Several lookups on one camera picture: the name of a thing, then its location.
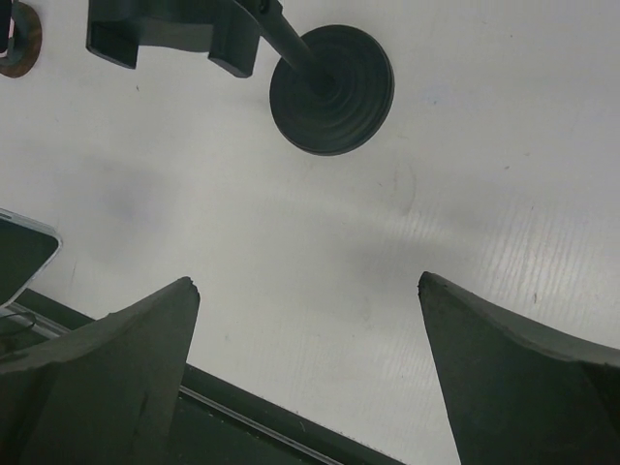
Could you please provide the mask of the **green case phone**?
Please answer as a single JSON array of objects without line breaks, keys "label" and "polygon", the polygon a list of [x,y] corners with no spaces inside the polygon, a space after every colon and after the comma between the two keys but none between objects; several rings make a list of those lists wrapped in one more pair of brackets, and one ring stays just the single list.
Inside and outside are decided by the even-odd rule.
[{"label": "green case phone", "polygon": [[62,248],[51,226],[1,210],[1,307],[13,303]]}]

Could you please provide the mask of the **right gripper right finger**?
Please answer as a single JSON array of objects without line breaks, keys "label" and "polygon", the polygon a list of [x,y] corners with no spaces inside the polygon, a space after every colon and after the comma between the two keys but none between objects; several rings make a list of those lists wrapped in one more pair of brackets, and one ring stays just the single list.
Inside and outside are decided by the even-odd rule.
[{"label": "right gripper right finger", "polygon": [[434,273],[418,298],[461,463],[618,463],[618,350]]}]

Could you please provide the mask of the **black stand with brown base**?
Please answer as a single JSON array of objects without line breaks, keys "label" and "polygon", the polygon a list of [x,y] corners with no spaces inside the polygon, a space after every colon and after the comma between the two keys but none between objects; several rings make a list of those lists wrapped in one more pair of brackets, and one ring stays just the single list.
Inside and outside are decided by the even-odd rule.
[{"label": "black stand with brown base", "polygon": [[1,2],[1,75],[21,78],[36,64],[43,43],[38,13],[21,1]]}]

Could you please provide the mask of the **black tall corner phone stand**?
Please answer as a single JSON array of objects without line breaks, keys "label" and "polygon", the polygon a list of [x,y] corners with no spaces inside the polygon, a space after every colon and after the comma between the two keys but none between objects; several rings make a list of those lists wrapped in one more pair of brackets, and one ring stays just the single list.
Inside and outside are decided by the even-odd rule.
[{"label": "black tall corner phone stand", "polygon": [[298,35],[278,1],[91,1],[86,47],[134,69],[141,47],[204,53],[236,78],[254,73],[259,42],[279,54],[273,121],[292,145],[337,156],[368,142],[390,111],[394,71],[366,32],[331,24]]}]

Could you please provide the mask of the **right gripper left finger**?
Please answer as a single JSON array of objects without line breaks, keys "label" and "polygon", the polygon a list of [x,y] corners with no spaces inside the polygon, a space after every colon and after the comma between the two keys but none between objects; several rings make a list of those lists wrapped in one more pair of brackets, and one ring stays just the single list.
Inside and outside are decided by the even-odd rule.
[{"label": "right gripper left finger", "polygon": [[163,463],[199,307],[183,277],[3,356],[2,463]]}]

